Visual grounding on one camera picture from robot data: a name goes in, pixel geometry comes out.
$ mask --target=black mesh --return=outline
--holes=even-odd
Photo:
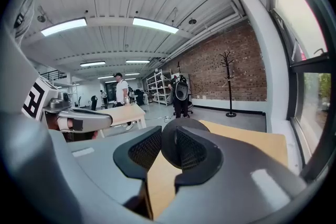
[[[161,129],[153,135],[132,146],[128,156],[136,164],[149,170],[161,150]]]
[[[190,170],[206,158],[206,148],[188,135],[177,130],[177,151],[181,158],[182,171]]]

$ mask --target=ceiling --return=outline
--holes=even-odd
[[[35,0],[33,22],[22,42],[26,56],[76,77],[94,79],[114,72],[148,73],[153,64],[126,64],[127,59],[158,62],[189,39],[236,12],[232,0]],[[37,16],[45,15],[40,23]],[[85,17],[87,27],[43,37],[40,31],[67,20]],[[134,27],[142,17],[179,28],[178,33]],[[196,19],[190,25],[190,19]],[[105,66],[80,64],[105,60]]]

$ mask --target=floor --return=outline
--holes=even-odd
[[[142,105],[141,108],[146,112],[145,120],[148,126],[162,126],[164,128],[167,123],[175,118],[173,116],[174,108],[172,105],[165,106],[158,103],[150,103],[149,105]],[[205,120],[214,123],[246,129],[251,131],[265,132],[266,119],[262,115],[237,113],[234,118],[228,118],[226,111],[217,111],[211,109],[192,108],[193,114],[189,113],[191,119]],[[137,130],[138,126],[133,125],[130,131]],[[124,133],[125,129],[122,126],[116,126],[104,130],[105,136],[117,135]]]

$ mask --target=coat rack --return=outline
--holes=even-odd
[[[233,118],[233,117],[235,117],[237,114],[236,114],[235,112],[232,112],[232,94],[231,94],[231,81],[230,81],[230,79],[233,78],[233,76],[230,77],[229,64],[232,63],[233,60],[229,61],[229,59],[228,59],[228,56],[229,56],[230,53],[231,53],[230,51],[229,51],[229,53],[226,53],[226,52],[225,52],[224,55],[220,54],[220,56],[223,57],[223,60],[224,60],[224,61],[221,62],[221,64],[222,64],[223,67],[226,67],[226,72],[227,72],[227,77],[226,77],[226,79],[227,79],[227,81],[228,81],[228,83],[229,83],[230,111],[226,113],[226,116],[227,116],[227,117],[230,117],[230,118]]]

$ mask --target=red brick wall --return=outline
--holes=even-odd
[[[180,62],[181,72],[189,74],[192,98],[205,95],[207,99],[229,100],[226,68],[222,67],[223,58],[219,55],[225,51],[230,51],[229,58],[234,60],[233,100],[266,101],[265,67],[256,35],[247,20],[202,41],[161,68],[176,73]]]

